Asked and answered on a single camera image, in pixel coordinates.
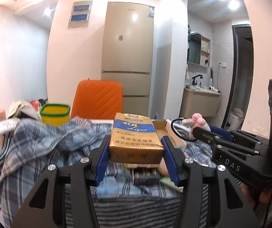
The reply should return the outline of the person's right hand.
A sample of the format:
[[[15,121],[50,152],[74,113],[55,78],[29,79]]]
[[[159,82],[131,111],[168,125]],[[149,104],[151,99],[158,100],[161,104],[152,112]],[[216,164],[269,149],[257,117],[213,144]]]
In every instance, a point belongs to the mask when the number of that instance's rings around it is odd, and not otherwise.
[[[241,185],[241,191],[246,196],[246,198],[247,198],[248,202],[250,203],[250,205],[252,207],[254,207],[256,202],[253,199],[252,194],[250,193],[250,188],[247,185],[242,184]],[[269,188],[269,189],[266,189],[266,190],[264,190],[263,192],[260,193],[260,196],[259,196],[259,202],[260,203],[268,203],[270,200],[272,202],[272,189]]]

